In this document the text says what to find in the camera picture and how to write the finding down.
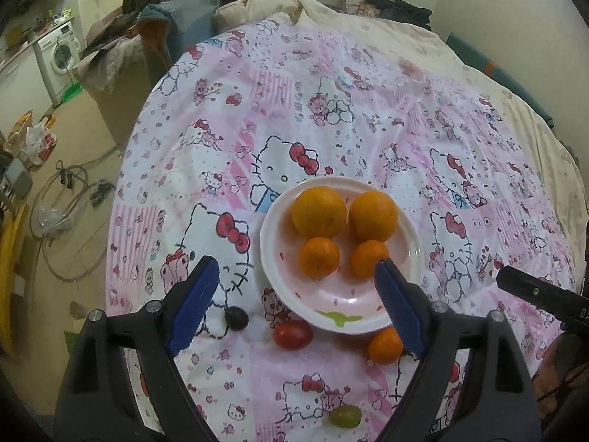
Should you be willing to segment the pink Hello Kitty bedsheet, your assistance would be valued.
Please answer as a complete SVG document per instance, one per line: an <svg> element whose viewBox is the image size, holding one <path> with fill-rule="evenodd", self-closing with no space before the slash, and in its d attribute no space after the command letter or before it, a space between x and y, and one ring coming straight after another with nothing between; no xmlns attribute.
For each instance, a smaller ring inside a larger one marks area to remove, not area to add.
<svg viewBox="0 0 589 442"><path fill-rule="evenodd" d="M539 173L507 120L452 77L279 14L187 51L145 103L117 184L107 308L163 297L201 256L221 281L178 368L223 441L369 441L416 362L387 366L322 331L296 352L272 331L292 318L260 264L258 232L286 190L348 177L390 195L424 251L420 282L454 310L506 312L530 370L559 327L502 293L505 264L576 290L582 250L564 235ZM228 329L241 307L248 326ZM359 426L335 427L341 405Z"/></svg>

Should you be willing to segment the large orange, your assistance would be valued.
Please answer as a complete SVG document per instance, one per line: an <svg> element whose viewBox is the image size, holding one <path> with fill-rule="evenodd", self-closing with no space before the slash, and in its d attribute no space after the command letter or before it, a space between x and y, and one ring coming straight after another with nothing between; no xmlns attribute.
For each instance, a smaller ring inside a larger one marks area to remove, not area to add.
<svg viewBox="0 0 589 442"><path fill-rule="evenodd" d="M309 187L293 202L293 225L303 238L335 238L346 225L345 200L330 187Z"/></svg>
<svg viewBox="0 0 589 442"><path fill-rule="evenodd" d="M350 233L357 242L386 242L396 231L397 219L393 199L377 190L360 194L348 211Z"/></svg>

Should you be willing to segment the white red plastic bag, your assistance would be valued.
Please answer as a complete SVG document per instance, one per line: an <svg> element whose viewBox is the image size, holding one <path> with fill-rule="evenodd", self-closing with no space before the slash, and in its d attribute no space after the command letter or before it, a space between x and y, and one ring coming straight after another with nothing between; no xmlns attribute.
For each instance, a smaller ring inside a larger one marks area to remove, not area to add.
<svg viewBox="0 0 589 442"><path fill-rule="evenodd" d="M24 152L33 166L42 166L56 147L57 138L51 132L53 120L45 116L26 130Z"/></svg>

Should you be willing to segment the yellow plastic object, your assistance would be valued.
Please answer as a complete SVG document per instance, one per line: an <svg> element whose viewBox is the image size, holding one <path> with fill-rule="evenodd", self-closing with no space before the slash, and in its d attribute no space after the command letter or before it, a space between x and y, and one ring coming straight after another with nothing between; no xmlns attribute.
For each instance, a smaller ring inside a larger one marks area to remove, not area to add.
<svg viewBox="0 0 589 442"><path fill-rule="evenodd" d="M2 222L0 259L0 337L1 349L9 357L13 355L11 329L11 300L15 288L15 263L20 255L20 241L29 214L28 204L17 208L16 214L8 214Z"/></svg>

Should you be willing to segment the pile of clothes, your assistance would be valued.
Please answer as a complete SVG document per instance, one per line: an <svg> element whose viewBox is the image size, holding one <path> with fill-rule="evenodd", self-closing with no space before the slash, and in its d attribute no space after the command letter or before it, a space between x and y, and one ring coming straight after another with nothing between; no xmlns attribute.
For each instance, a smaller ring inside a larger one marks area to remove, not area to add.
<svg viewBox="0 0 589 442"><path fill-rule="evenodd" d="M120 7L92 25L76 79L94 92L115 92L119 77L144 67L156 83L189 50L216 35L216 10L237 0L122 0Z"/></svg>

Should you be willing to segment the green grape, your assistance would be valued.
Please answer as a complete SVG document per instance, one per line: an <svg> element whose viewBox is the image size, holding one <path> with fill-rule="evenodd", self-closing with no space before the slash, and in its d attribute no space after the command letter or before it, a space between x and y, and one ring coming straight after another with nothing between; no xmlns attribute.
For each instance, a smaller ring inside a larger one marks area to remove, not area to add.
<svg viewBox="0 0 589 442"><path fill-rule="evenodd" d="M341 405L328 414L329 423L342 429L353 429L359 426L361 420L361 409L353 405Z"/></svg>

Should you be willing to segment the red cherry tomato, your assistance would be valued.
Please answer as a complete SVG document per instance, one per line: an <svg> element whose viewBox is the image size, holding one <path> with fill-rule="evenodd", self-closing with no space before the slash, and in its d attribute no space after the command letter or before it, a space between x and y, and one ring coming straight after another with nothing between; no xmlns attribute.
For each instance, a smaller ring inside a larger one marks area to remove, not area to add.
<svg viewBox="0 0 589 442"><path fill-rule="evenodd" d="M289 320L274 329L274 341L283 350L300 350L313 341L314 331L302 320Z"/></svg>

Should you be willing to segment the white pink strawberry plate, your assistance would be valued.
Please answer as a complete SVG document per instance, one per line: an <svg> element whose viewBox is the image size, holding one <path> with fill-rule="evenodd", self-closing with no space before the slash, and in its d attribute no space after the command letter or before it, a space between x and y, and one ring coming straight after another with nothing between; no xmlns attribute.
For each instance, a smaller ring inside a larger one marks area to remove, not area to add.
<svg viewBox="0 0 589 442"><path fill-rule="evenodd" d="M350 272L348 257L355 242L346 229L334 243L341 253L338 269L321 280L300 271L299 250L303 238L293 226L290 209L304 190L330 187L347 204L372 186L345 177L306 180L281 194L269 207L260 231L261 265L279 300L309 324L326 331L359 335L390 326L374 280L359 280Z"/></svg>

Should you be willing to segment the dark clothes at headboard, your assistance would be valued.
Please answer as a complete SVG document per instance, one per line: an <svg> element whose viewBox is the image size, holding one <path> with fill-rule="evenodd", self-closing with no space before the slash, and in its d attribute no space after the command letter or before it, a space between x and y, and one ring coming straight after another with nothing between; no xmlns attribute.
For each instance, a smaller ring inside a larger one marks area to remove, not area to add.
<svg viewBox="0 0 589 442"><path fill-rule="evenodd" d="M343 0L343 11L350 15L387 19L431 30L432 11L404 0Z"/></svg>

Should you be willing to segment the small tangerine left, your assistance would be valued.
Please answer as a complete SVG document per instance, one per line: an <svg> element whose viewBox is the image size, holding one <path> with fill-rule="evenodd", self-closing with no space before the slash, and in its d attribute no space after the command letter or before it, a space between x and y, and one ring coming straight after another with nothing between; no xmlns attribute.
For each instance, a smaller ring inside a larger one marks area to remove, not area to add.
<svg viewBox="0 0 589 442"><path fill-rule="evenodd" d="M300 248L300 271L313 280L321 280L334 273L341 262L341 252L338 246L323 236L309 238Z"/></svg>

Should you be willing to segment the large orange right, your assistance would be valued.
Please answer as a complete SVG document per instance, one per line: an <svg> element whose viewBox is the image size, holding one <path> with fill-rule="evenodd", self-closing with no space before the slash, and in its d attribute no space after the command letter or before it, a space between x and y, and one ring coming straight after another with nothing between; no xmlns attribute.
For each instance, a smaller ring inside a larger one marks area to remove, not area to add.
<svg viewBox="0 0 589 442"><path fill-rule="evenodd" d="M393 199L377 190L360 194L348 211L350 233L357 242L386 242L396 231L397 219Z"/></svg>

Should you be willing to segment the small tangerine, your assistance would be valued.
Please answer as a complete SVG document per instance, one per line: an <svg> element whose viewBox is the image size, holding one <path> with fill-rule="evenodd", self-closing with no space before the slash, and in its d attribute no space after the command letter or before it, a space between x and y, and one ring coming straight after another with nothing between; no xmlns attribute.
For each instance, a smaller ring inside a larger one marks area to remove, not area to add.
<svg viewBox="0 0 589 442"><path fill-rule="evenodd" d="M334 273L341 262L341 252L338 246L323 236L309 238L300 248L300 271L313 280L321 280Z"/></svg>
<svg viewBox="0 0 589 442"><path fill-rule="evenodd" d="M358 280L370 280L374 276L376 265L382 259L389 258L389 251L383 242L365 241L360 243L349 257L349 267Z"/></svg>

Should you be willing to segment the small tangerine right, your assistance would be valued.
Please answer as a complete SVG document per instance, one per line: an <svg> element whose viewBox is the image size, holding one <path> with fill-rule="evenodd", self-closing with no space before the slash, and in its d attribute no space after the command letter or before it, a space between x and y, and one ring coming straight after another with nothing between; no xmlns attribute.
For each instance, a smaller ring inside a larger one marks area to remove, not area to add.
<svg viewBox="0 0 589 442"><path fill-rule="evenodd" d="M360 243L349 257L349 267L358 280L370 280L374 276L376 265L382 259L389 258L389 251L383 242L365 241Z"/></svg>

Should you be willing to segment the large orange left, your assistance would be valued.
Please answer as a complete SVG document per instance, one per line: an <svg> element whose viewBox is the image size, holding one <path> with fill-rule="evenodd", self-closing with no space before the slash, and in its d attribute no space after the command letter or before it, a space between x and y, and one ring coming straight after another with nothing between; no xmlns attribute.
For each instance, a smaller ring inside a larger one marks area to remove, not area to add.
<svg viewBox="0 0 589 442"><path fill-rule="evenodd" d="M346 225L345 200L330 187L309 187L293 202L293 225L303 238L335 238Z"/></svg>

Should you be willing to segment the white washing machine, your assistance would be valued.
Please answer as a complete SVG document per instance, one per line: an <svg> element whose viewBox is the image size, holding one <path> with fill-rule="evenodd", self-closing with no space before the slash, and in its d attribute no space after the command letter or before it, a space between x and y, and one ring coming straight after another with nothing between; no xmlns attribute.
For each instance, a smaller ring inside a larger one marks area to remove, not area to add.
<svg viewBox="0 0 589 442"><path fill-rule="evenodd" d="M72 20L54 26L38 38L33 50L52 106L57 108L76 84L73 70L82 53Z"/></svg>

